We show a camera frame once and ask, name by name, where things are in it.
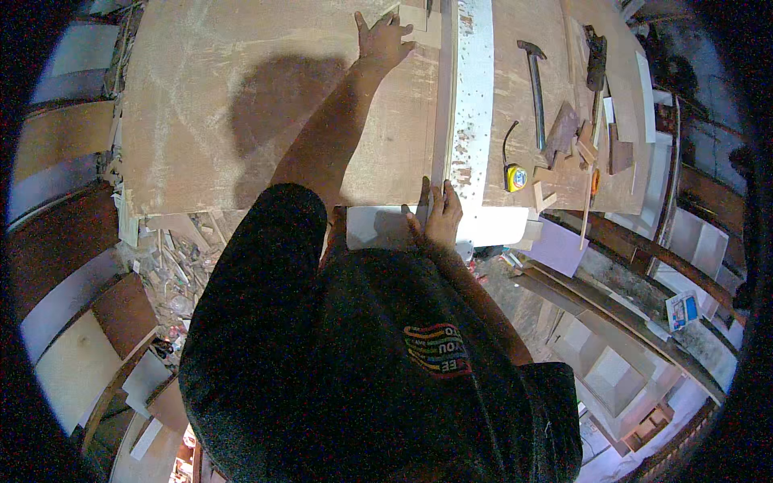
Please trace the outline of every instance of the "person's right hand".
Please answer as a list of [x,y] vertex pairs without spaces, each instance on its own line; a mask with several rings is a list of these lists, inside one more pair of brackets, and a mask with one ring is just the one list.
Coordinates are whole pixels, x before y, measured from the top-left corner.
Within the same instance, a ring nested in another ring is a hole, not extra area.
[[438,247],[453,252],[456,249],[456,232],[464,213],[461,211],[459,195],[456,194],[451,182],[445,180],[444,192],[441,196],[439,186],[432,187],[434,204],[427,218],[424,233],[421,224],[413,213],[406,213],[408,230],[414,238],[416,246],[421,250]]
[[415,42],[401,39],[413,32],[414,26],[400,27],[400,16],[393,12],[381,17],[370,29],[360,12],[354,12],[354,21],[359,31],[359,58],[382,76],[402,62],[416,46]]

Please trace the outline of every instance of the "workbench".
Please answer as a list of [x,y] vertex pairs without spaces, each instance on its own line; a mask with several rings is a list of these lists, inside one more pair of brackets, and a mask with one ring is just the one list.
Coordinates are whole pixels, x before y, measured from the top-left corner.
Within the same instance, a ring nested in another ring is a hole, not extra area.
[[[357,57],[352,13],[362,11],[372,25],[392,5],[391,0],[291,6],[150,2],[132,51],[122,103],[122,175],[131,214],[248,208],[305,119]],[[404,5],[413,13],[424,8],[421,0]],[[484,15],[475,17],[476,12]],[[453,22],[450,15],[456,15]],[[463,191],[470,218],[481,207],[534,206],[531,186],[536,179],[543,181],[546,195],[557,194],[552,208],[583,209],[587,175],[576,157],[565,161],[559,155],[552,172],[533,177],[534,168],[546,163],[534,141],[526,53],[516,45],[523,39],[547,54],[547,60],[540,61],[540,74],[545,130],[550,132],[564,101],[582,120],[591,118],[593,94],[585,86],[587,47],[584,38],[575,35],[583,24],[592,24],[598,35],[608,37],[608,79],[620,137],[634,144],[635,157],[633,168],[608,175],[608,136],[602,129],[601,187],[593,210],[639,213],[651,149],[641,114],[645,100],[636,56],[643,49],[619,14],[598,0],[435,2],[426,31],[414,33],[420,46],[387,76],[374,97],[344,179],[341,203],[415,205],[421,176],[437,181],[443,175],[438,165],[455,160],[458,166],[448,177]],[[442,36],[435,30],[441,25]],[[456,35],[448,35],[449,26]],[[467,50],[465,57],[463,49],[480,51]],[[481,79],[465,74],[463,83],[462,73],[474,69]],[[491,72],[492,81],[487,78]],[[477,103],[472,94],[480,95]],[[469,120],[456,115],[461,95],[470,96],[464,101],[478,110],[475,118],[469,111]],[[530,183],[508,193],[502,180],[502,141],[516,119],[520,124],[506,146],[508,162],[524,167]],[[476,149],[466,153],[463,162],[453,158],[458,141],[453,136],[461,130],[444,130],[462,121],[465,132],[477,136],[465,140],[465,146],[472,143]],[[525,222],[526,217],[519,219]]]

